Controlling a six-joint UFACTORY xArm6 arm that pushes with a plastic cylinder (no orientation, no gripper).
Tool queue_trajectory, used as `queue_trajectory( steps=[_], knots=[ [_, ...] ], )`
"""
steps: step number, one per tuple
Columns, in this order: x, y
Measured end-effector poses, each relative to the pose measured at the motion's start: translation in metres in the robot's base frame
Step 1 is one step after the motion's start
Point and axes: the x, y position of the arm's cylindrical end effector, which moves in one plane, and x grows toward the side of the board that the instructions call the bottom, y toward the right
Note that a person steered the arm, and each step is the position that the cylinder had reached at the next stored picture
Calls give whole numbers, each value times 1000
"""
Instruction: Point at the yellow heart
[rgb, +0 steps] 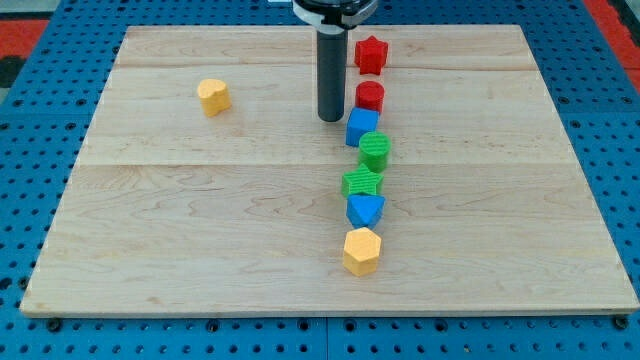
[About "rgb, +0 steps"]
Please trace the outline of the robot arm flange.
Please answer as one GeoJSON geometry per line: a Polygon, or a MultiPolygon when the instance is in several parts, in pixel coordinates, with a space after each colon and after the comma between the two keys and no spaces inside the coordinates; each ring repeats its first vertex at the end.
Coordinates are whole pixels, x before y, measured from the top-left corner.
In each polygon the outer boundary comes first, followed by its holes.
{"type": "Polygon", "coordinates": [[[378,0],[293,0],[294,14],[326,35],[352,30],[370,18],[378,0]]]}

